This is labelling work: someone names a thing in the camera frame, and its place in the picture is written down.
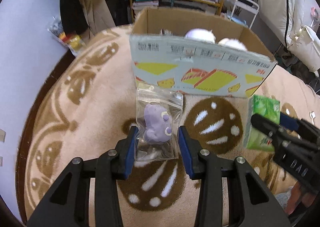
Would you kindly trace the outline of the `person's right hand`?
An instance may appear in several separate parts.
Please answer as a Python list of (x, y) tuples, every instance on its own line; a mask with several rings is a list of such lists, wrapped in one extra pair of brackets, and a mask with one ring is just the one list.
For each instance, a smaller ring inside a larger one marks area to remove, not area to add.
[(316, 195), (313, 193), (303, 194), (302, 186), (299, 182), (297, 182), (291, 190), (291, 196), (287, 202), (287, 207), (285, 209), (286, 214), (291, 215), (291, 213), (293, 213), (293, 211), (300, 203), (302, 203), (305, 207), (310, 207), (315, 198)]

